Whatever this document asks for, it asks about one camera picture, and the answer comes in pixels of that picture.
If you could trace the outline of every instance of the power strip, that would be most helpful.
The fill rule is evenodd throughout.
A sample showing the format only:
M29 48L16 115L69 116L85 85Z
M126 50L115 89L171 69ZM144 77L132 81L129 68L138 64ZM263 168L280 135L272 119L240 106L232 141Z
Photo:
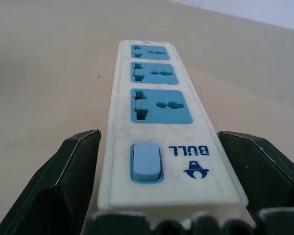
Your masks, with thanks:
M155 226L198 211L220 221L237 218L247 204L175 47L121 42L99 211L144 212Z

